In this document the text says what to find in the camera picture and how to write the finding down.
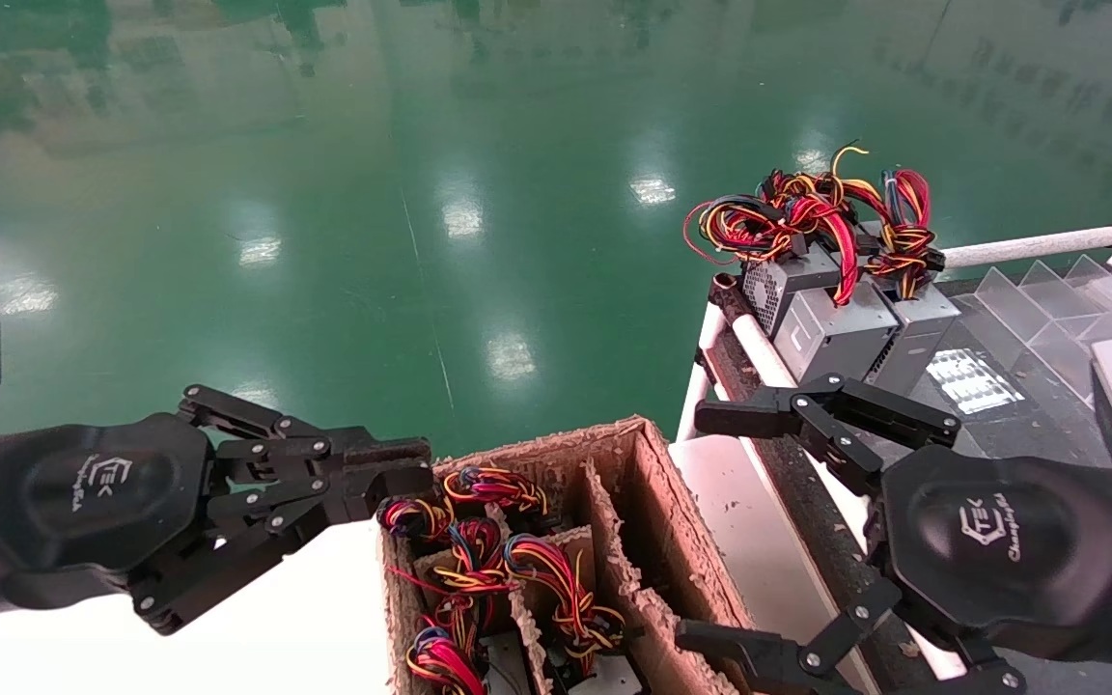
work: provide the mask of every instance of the cardboard box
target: cardboard box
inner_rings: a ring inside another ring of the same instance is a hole
[[[562,544],[584,548],[588,540],[595,560],[588,570],[596,583],[596,600],[620,610],[631,628],[644,631],[631,642],[629,652],[654,695],[746,692],[732,664],[712,667],[702,655],[675,647],[674,632],[681,617],[755,626],[654,423],[633,417],[502,446],[441,461],[435,468],[436,476],[441,479],[465,466],[519,471],[543,486],[553,508],[573,517],[577,528],[562,534]],[[488,515],[498,523],[504,520],[494,506],[488,507]],[[409,543],[388,534],[383,534],[380,558],[384,567],[415,570]],[[433,562],[425,559],[421,565],[429,567]],[[393,692],[428,695],[427,684],[406,668],[406,651],[418,633],[427,598],[388,568],[384,570],[384,593]],[[508,597],[508,615],[520,631],[530,664],[542,664],[544,656],[538,631],[544,624],[543,610],[548,608],[543,602],[525,586]],[[552,692],[552,683],[542,673],[533,672],[533,676],[539,695]]]

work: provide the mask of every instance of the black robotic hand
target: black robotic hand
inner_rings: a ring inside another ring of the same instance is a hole
[[[185,396],[127,426],[0,436],[0,612],[128,593],[176,633],[330,525],[433,487],[425,439],[318,429],[203,386]],[[237,439],[214,448],[201,428]]]
[[[807,644],[685,620],[677,646],[741,662],[755,691],[852,694],[834,668],[888,613],[943,649],[965,677],[930,695],[1023,692],[994,653],[1112,663],[1112,471],[1039,457],[953,453],[961,423],[865,384],[824,376],[759,388],[742,404],[703,401],[698,430],[793,436],[871,498],[867,562],[877,582]],[[852,426],[913,449],[886,470]]]

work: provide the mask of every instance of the ventilation grille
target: ventilation grille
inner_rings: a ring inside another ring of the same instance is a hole
[[[868,371],[865,373],[865,384],[873,384],[877,381],[878,373],[882,373],[882,368],[886,365],[887,357],[891,357],[891,351],[895,350],[895,344],[900,341],[900,334],[896,331],[895,335],[891,336],[891,339],[886,341],[886,347],[882,348],[882,351],[877,354],[877,359],[874,360],[873,365],[870,365]]]

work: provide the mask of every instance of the green epoxy floor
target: green epoxy floor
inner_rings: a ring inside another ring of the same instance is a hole
[[[1112,3],[0,0],[0,431],[671,433],[684,212],[857,137],[943,246],[1112,224]]]

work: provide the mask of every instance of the colorful wires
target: colorful wires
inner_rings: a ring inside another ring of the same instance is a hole
[[[429,625],[415,636],[414,645],[406,652],[406,665],[441,695],[487,695],[466,653],[438,625]]]
[[[451,590],[435,610],[436,624],[449,629],[454,643],[475,655],[478,633],[494,618],[493,594],[512,589],[504,568],[499,524],[466,518],[449,528],[450,549],[457,567],[436,567],[441,584]]]
[[[840,158],[847,152],[867,155],[860,147],[840,147],[831,170],[820,176],[785,175],[775,170],[754,195],[725,195],[702,202],[684,218],[684,241],[703,259],[718,265],[689,238],[689,224],[697,217],[698,234],[714,246],[746,262],[782,260],[795,249],[794,238],[826,238],[838,251],[840,277],[834,291],[838,307],[852,299],[852,289],[864,271],[893,278],[896,294],[911,299],[927,281],[934,235],[930,231],[930,185],[913,170],[893,172],[893,190],[886,199],[862,179],[838,177]],[[882,220],[882,254],[864,268],[857,267],[856,224],[852,201],[865,202]]]
[[[510,575],[538,582],[556,595],[559,606],[553,622],[565,636],[565,652],[578,663],[584,677],[590,676],[595,652],[620,647],[626,620],[612,608],[596,606],[595,594],[578,582],[582,552],[570,567],[568,558],[555,545],[520,533],[504,546],[504,563]]]
[[[449,536],[454,507],[447,497],[441,498],[441,505],[418,497],[394,497],[380,503],[376,520],[393,536],[434,543]]]
[[[547,516],[547,494],[526,476],[493,467],[468,466],[445,476],[445,494],[453,502],[494,502],[519,512]]]

